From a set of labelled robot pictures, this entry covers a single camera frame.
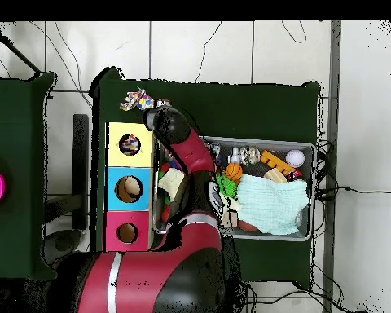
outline pink cube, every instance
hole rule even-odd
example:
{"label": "pink cube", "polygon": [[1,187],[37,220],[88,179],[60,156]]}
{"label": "pink cube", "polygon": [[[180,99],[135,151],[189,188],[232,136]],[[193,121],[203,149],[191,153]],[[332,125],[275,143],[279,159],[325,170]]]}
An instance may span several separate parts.
{"label": "pink cube", "polygon": [[152,240],[149,218],[148,211],[108,211],[106,252],[148,251]]}

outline baseball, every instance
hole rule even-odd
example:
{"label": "baseball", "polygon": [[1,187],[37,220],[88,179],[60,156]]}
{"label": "baseball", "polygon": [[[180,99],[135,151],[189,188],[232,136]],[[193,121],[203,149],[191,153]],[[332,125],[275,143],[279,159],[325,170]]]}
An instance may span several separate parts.
{"label": "baseball", "polygon": [[292,168],[298,168],[302,166],[304,160],[305,160],[304,153],[302,153],[300,150],[291,150],[290,152],[288,152],[287,156],[285,157],[285,161]]}

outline light blue cloth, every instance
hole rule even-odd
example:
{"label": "light blue cloth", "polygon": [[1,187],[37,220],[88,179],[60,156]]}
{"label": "light blue cloth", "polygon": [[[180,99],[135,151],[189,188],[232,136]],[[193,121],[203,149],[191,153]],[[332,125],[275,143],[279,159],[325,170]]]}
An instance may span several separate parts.
{"label": "light blue cloth", "polygon": [[302,180],[274,183],[266,178],[242,174],[238,219],[252,224],[262,233],[288,235],[298,232],[296,216],[307,206],[307,183]]}

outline green toy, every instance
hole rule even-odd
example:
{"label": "green toy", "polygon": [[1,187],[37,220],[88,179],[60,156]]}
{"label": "green toy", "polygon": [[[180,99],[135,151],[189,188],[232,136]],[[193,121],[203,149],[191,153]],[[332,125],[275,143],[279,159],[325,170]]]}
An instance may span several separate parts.
{"label": "green toy", "polygon": [[221,193],[223,193],[225,196],[229,196],[230,198],[235,198],[236,183],[233,180],[230,180],[225,175],[217,175],[216,182]]}

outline dark green table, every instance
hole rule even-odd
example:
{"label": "dark green table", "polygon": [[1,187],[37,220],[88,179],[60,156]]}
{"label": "dark green table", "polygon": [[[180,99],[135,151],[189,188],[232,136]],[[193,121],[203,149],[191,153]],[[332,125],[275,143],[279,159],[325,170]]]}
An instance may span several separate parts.
{"label": "dark green table", "polygon": [[[136,91],[138,87],[145,89],[154,99],[171,100],[172,105],[183,114],[191,114],[204,135],[306,143],[317,141],[320,93],[317,82],[308,82],[303,86],[251,86],[135,81],[121,79],[116,68],[106,68],[90,88],[90,95],[94,98],[90,226],[94,234],[90,237],[91,249],[102,249],[105,123],[142,123],[142,113],[138,109],[128,112],[119,109],[126,93]],[[308,288],[310,243],[311,240],[235,239],[243,280],[296,281]]]}
{"label": "dark green table", "polygon": [[0,79],[0,278],[50,280],[41,258],[44,230],[44,101],[55,80],[43,73],[28,81]]}

